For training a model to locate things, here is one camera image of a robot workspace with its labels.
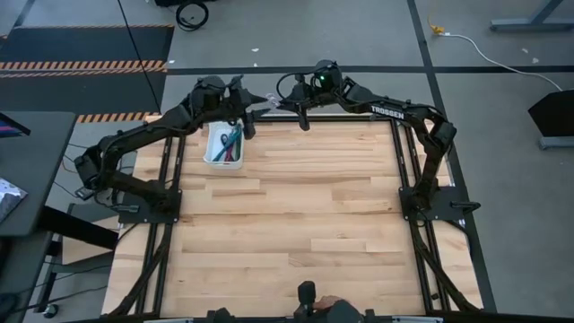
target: black cable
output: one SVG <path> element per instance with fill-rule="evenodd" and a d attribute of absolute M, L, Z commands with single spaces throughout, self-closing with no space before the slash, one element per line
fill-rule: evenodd
<path fill-rule="evenodd" d="M 70 162 L 74 162 L 74 160 L 72 158 L 68 157 L 67 155 L 64 155 L 64 158 L 66 158 Z"/>
<path fill-rule="evenodd" d="M 418 222 L 416 223 L 416 226 L 419 228 L 424 228 L 427 224 L 427 222 L 429 222 L 429 217 L 427 217 L 427 214 L 425 214 L 423 211 L 419 210 L 418 214 L 422 215 L 422 217 L 424 217 L 424 220 L 422 221 L 422 225 L 419 225 Z"/>
<path fill-rule="evenodd" d="M 137 55 L 137 59 L 140 61 L 140 66 L 142 67 L 143 75 L 145 76 L 145 80 L 147 84 L 150 86 L 150 90 L 152 91 L 153 101 L 155 102 L 155 106 L 158 109 L 158 112 L 161 112 L 160 103 L 158 102 L 158 98 L 155 95 L 155 91 L 153 90 L 152 82 L 150 82 L 150 78 L 145 71 L 144 62 L 142 60 L 142 56 L 140 55 L 139 50 L 137 50 L 137 46 L 135 45 L 134 35 L 132 35 L 132 30 L 129 28 L 129 24 L 127 23 L 126 13 L 124 12 L 124 6 L 122 5 L 120 0 L 117 0 L 117 4 L 119 5 L 119 10 L 122 12 L 122 17 L 124 18 L 124 23 L 126 24 L 127 33 L 129 34 L 129 38 L 132 40 L 132 45 L 134 45 L 135 54 Z"/>
<path fill-rule="evenodd" d="M 339 90 L 339 95 L 340 95 L 340 96 L 343 96 L 343 87 L 342 87 L 342 85 L 343 85 L 343 72 L 341 71 L 341 68 L 339 67 L 339 65 L 337 65 L 337 64 L 335 64 L 335 63 L 333 63 L 333 64 L 331 65 L 331 67 L 334 67 L 334 68 L 339 72 L 339 78 L 340 78 L 339 81 L 340 81 L 340 82 L 339 82 L 339 86 L 337 87 L 337 89 Z M 316 69 L 314 69 L 314 70 L 312 70 L 312 71 L 310 71 L 310 72 L 306 72 L 306 73 L 288 73 L 288 74 L 285 74 L 285 75 L 281 76 L 281 78 L 279 78 L 279 81 L 277 81 L 277 84 L 275 85 L 275 90 L 277 91 L 277 95 L 279 95 L 279 97 L 280 97 L 281 99 L 285 100 L 285 102 L 287 102 L 287 103 L 305 103 L 305 102 L 309 101 L 309 99 L 305 99 L 305 100 L 287 100 L 287 98 L 285 98 L 285 97 L 282 95 L 281 90 L 279 90 L 279 87 L 280 87 L 280 85 L 281 85 L 281 82 L 282 82 L 284 79 L 286 79 L 287 77 L 289 77 L 289 76 L 294 76 L 294 75 L 298 75 L 298 74 L 302 74 L 302 75 L 315 74 L 315 73 L 318 73 L 318 72 L 321 72 L 321 71 L 324 71 L 324 70 L 328 70 L 328 69 L 329 69 L 329 67 L 321 66 L 321 67 L 318 67 L 318 68 L 316 68 Z M 316 80 L 316 77 L 315 77 L 315 76 L 311 77 L 310 83 L 311 83 L 313 86 L 315 86 L 315 80 Z"/>
<path fill-rule="evenodd" d="M 70 144 L 70 143 L 68 143 L 68 145 L 69 145 L 69 146 L 72 146 L 72 147 L 76 147 L 76 148 L 88 149 L 88 147 L 82 146 L 82 145 L 79 145 L 79 144 Z"/>
<path fill-rule="evenodd" d="M 204 11 L 204 18 L 199 23 L 191 23 L 189 20 L 182 18 L 181 13 L 184 9 L 189 7 L 190 5 L 196 5 Z M 181 4 L 176 11 L 176 22 L 178 23 L 178 27 L 183 31 L 196 31 L 201 28 L 203 25 L 207 23 L 209 19 L 209 10 L 207 6 L 203 2 L 199 2 L 197 0 L 188 0 L 184 4 Z"/>
<path fill-rule="evenodd" d="M 111 265 L 96 266 L 96 267 L 94 267 L 94 268 L 90 268 L 90 269 L 86 269 L 86 270 L 83 270 L 83 271 L 79 271 L 79 272 L 77 272 L 77 273 L 73 273 L 73 274 L 70 274 L 70 275 L 65 275 L 65 276 L 58 277 L 58 278 L 54 279 L 54 281 L 58 281 L 58 280 L 60 280 L 60 279 L 65 279 L 65 278 L 71 277 L 71 276 L 73 276 L 73 275 L 88 273 L 88 272 L 91 272 L 91 271 L 93 271 L 93 270 L 97 270 L 97 269 L 101 269 L 101 268 L 105 268 L 105 267 L 111 267 Z M 23 292 L 31 291 L 31 290 L 34 290 L 34 289 L 36 289 L 36 288 L 38 288 L 38 287 L 41 287 L 41 286 L 43 286 L 43 285 L 45 285 L 45 284 L 48 284 L 48 283 L 37 284 L 37 285 L 34 286 L 34 287 L 27 288 L 27 289 L 25 289 L 25 290 L 21 290 L 21 291 L 16 292 L 16 293 L 17 293 L 17 294 L 21 294 L 21 293 L 23 293 Z"/>
<path fill-rule="evenodd" d="M 65 187 L 61 186 L 60 184 L 58 184 L 56 181 L 54 181 L 54 184 L 56 184 L 57 186 L 59 186 L 60 188 L 62 188 L 67 194 L 69 194 L 71 197 L 74 198 L 78 198 L 78 196 L 76 196 L 74 193 L 70 192 L 69 190 L 67 190 Z"/>
<path fill-rule="evenodd" d="M 108 287 L 108 286 L 107 286 L 107 285 L 104 285 L 104 286 L 101 286 L 101 287 L 98 287 L 98 288 L 91 288 L 91 289 L 87 289 L 87 290 L 83 290 L 83 291 L 79 291 L 79 292 L 74 292 L 74 293 L 71 293 L 71 294 L 66 295 L 66 296 L 57 297 L 57 298 L 55 298 L 55 299 L 49 300 L 49 301 L 48 301 L 48 304 L 53 303 L 53 302 L 56 302 L 56 301 L 67 300 L 67 299 L 69 299 L 69 298 L 72 298 L 72 297 L 74 297 L 74 296 L 77 296 L 77 295 L 80 295 L 80 294 L 83 294 L 83 293 L 96 292 L 96 291 L 102 290 L 102 289 L 104 289 L 104 288 L 106 288 L 106 287 Z M 25 310 L 36 309 L 36 308 L 38 308 L 38 307 L 40 307 L 40 306 L 44 306 L 45 304 L 46 304 L 46 303 L 42 302 L 42 303 L 30 305 L 30 306 L 27 306 L 27 307 L 25 307 L 25 308 L 21 308 L 21 309 L 18 309 L 18 310 L 12 310 L 12 311 L 8 312 L 7 315 L 12 315 L 12 314 L 14 314 L 14 313 L 18 313 L 18 312 L 25 311 Z"/>
<path fill-rule="evenodd" d="M 67 158 L 68 160 L 71 160 L 71 158 L 68 157 L 68 156 L 66 156 L 66 155 L 64 155 L 64 157 Z M 77 174 L 77 173 L 78 173 L 78 172 L 75 171 L 75 170 L 70 170 L 70 169 L 68 169 L 68 168 L 65 166 L 64 160 L 62 160 L 62 168 L 63 168 L 65 171 L 71 172 L 71 173 L 73 173 L 73 174 Z"/>
<path fill-rule="evenodd" d="M 124 239 L 124 237 L 133 229 L 135 229 L 135 227 L 138 225 L 139 223 L 134 223 L 134 225 L 132 225 L 131 227 L 129 227 L 129 229 L 126 230 L 126 232 L 124 232 L 122 235 L 119 236 L 119 239 L 117 239 L 116 241 L 116 247 L 119 245 L 119 242 Z"/>

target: desk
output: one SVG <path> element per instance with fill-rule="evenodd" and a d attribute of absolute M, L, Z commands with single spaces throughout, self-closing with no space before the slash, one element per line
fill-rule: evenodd
<path fill-rule="evenodd" d="M 220 307 L 238 317 L 291 316 L 304 280 L 315 281 L 317 296 L 339 295 L 360 311 L 423 314 L 388 122 L 312 122 L 308 132 L 296 122 L 257 124 L 240 170 L 204 163 L 207 131 L 186 140 L 162 318 L 205 317 Z M 138 151 L 134 176 L 157 179 L 163 145 Z M 439 181 L 449 183 L 446 165 Z M 139 276 L 148 229 L 140 224 L 117 247 L 102 313 Z M 445 223 L 435 232 L 444 269 L 481 306 L 464 234 Z"/>
<path fill-rule="evenodd" d="M 19 292 L 37 282 L 52 232 L 110 249 L 115 246 L 117 233 L 45 206 L 74 129 L 75 114 L 5 113 L 31 131 L 29 136 L 0 139 L 0 177 L 28 192 L 0 223 L 2 243 L 10 247 L 0 273 L 0 292 Z M 31 294 L 32 290 L 21 293 L 16 308 L 28 306 Z M 20 322 L 25 313 L 13 314 L 8 321 Z"/>

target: wooden tabletop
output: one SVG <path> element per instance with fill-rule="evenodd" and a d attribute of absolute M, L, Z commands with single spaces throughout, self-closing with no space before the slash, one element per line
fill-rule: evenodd
<path fill-rule="evenodd" d="M 388 122 L 317 122 L 308 132 L 297 123 L 258 124 L 240 170 L 204 163 L 207 132 L 187 138 L 163 318 L 204 317 L 221 307 L 238 317 L 291 316 L 305 280 L 315 281 L 317 296 L 341 296 L 360 311 L 423 314 Z M 137 178 L 158 178 L 163 145 L 138 151 Z M 449 183 L 444 162 L 439 182 Z M 103 313 L 140 275 L 148 230 L 140 224 L 117 247 Z M 445 271 L 481 307 L 464 234 L 442 222 L 435 232 Z M 148 310 L 155 277 L 150 282 Z"/>

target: white plastic bin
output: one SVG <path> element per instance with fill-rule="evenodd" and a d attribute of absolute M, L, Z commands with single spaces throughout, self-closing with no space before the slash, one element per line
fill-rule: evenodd
<path fill-rule="evenodd" d="M 233 131 L 233 127 L 227 122 L 212 122 L 209 124 L 209 136 L 207 137 L 207 150 L 204 155 L 204 162 L 217 170 L 238 170 L 243 166 L 243 146 L 245 137 L 241 131 L 241 147 L 239 148 L 238 161 L 212 161 L 217 153 L 223 149 L 222 135 L 228 135 Z"/>

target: human hand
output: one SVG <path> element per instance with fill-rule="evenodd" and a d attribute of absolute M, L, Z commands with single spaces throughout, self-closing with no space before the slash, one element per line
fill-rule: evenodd
<path fill-rule="evenodd" d="M 316 301 L 313 303 L 313 310 L 325 310 L 333 307 L 336 302 L 342 301 L 343 299 L 338 296 L 323 296 L 321 297 L 320 301 Z"/>

